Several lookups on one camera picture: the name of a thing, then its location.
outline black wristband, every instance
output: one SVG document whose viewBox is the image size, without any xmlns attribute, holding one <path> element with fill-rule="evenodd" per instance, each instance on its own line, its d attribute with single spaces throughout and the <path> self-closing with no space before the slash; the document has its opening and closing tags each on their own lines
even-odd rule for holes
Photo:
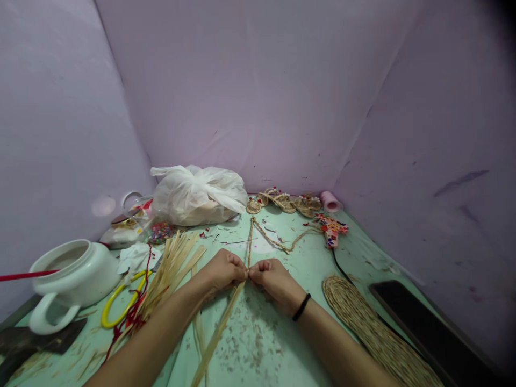
<svg viewBox="0 0 516 387">
<path fill-rule="evenodd" d="M 299 320 L 299 317 L 301 317 L 301 315 L 303 314 L 303 311 L 305 310 L 306 308 L 306 303 L 308 302 L 308 300 L 311 298 L 312 296 L 310 295 L 310 293 L 307 293 L 306 294 L 306 297 L 304 299 L 304 301 L 301 303 L 301 306 L 299 307 L 299 309 L 297 310 L 296 314 L 294 314 L 294 317 L 292 317 L 292 321 L 297 321 Z"/>
</svg>

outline lavender wall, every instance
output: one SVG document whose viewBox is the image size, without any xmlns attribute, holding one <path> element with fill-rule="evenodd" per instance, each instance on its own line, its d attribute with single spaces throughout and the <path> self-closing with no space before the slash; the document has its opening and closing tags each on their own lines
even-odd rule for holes
<svg viewBox="0 0 516 387">
<path fill-rule="evenodd" d="M 97 0 L 153 166 L 293 194 L 333 186 L 419 4 Z"/>
<path fill-rule="evenodd" d="M 335 191 L 490 357 L 514 372 L 516 73 L 484 2 L 428 2 Z"/>
<path fill-rule="evenodd" d="M 92 1 L 1 1 L 0 69 L 0 273 L 10 274 L 99 237 L 122 195 L 155 180 Z M 0 293 L 0 320 L 33 294 L 30 280 Z"/>
</svg>

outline left hand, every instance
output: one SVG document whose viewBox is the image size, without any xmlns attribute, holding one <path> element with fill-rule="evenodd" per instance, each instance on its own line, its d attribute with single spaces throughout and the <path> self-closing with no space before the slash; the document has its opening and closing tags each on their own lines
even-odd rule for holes
<svg viewBox="0 0 516 387">
<path fill-rule="evenodd" d="M 247 279 L 247 268 L 242 260 L 226 249 L 220 249 L 193 279 L 207 287 L 208 297 L 229 289 Z"/>
</svg>

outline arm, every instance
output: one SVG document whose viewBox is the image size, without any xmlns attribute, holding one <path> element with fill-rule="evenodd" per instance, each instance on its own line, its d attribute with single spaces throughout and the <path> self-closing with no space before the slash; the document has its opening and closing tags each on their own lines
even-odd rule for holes
<svg viewBox="0 0 516 387">
<path fill-rule="evenodd" d="M 246 278 L 247 270 L 240 258 L 221 249 L 153 313 L 142 329 L 85 386 L 152 386 L 203 304 L 219 291 Z"/>
<path fill-rule="evenodd" d="M 288 316 L 306 292 L 277 259 L 258 262 L 249 270 L 253 284 L 263 287 Z M 396 387 L 398 384 L 347 334 L 316 301 L 310 299 L 297 321 L 301 334 L 324 364 L 335 385 Z"/>
</svg>

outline green table surface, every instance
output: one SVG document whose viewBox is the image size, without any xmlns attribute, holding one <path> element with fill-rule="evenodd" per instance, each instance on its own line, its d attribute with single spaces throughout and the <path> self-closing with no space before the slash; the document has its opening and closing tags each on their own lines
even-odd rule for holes
<svg viewBox="0 0 516 387">
<path fill-rule="evenodd" d="M 382 252 L 350 216 L 342 211 L 332 216 L 349 226 L 348 235 L 340 237 L 339 246 L 335 250 L 340 266 L 348 275 L 352 275 L 356 287 L 365 296 L 369 305 L 410 342 L 380 306 L 368 286 L 375 282 L 398 280 L 435 313 L 434 309 L 417 287 L 406 276 L 400 274 L 401 270 L 395 261 Z M 255 217 L 262 228 L 271 230 L 266 231 L 271 239 L 278 240 L 277 238 L 281 237 L 288 247 L 299 234 L 306 230 L 303 224 L 311 221 L 298 212 L 294 214 L 281 212 L 273 205 L 265 207 Z M 221 248 L 228 249 L 246 261 L 250 218 L 251 215 L 244 213 L 238 221 L 198 226 L 188 230 L 189 233 L 201 233 L 206 228 L 209 229 L 205 231 L 208 238 L 198 242 L 198 245 L 204 245 L 207 248 L 198 267 L 205 265 Z M 299 284 L 311 293 L 314 300 L 336 318 L 324 298 L 321 284 L 327 276 L 340 275 L 340 273 L 333 262 L 331 252 L 325 248 L 322 235 L 307 234 L 288 255 L 269 244 L 255 227 L 251 264 L 274 257 L 285 265 Z M 131 287 L 135 288 L 138 283 L 139 280 L 136 280 Z M 206 342 L 212 336 L 226 308 L 229 296 L 230 292 L 227 292 L 204 306 L 202 321 Z M 102 329 L 100 326 L 102 310 L 108 297 L 79 312 L 78 318 L 88 314 L 88 323 L 66 354 L 34 355 L 15 373 L 8 386 L 83 385 L 98 369 L 102 359 L 96 358 L 85 369 L 86 364 L 95 351 L 97 353 L 105 351 L 113 337 L 111 330 Z M 131 297 L 128 289 L 124 290 L 111 309 L 111 319 L 121 314 Z M 24 317 L 18 326 L 27 326 L 29 316 L 30 314 Z M 190 386 L 198 363 L 199 357 L 190 324 L 178 352 L 170 357 L 155 385 Z M 324 368 L 299 335 L 295 323 L 279 314 L 273 304 L 267 303 L 263 295 L 250 284 L 246 284 L 240 295 L 209 366 L 211 386 L 244 385 L 244 383 L 259 386 L 331 385 Z"/>
</svg>

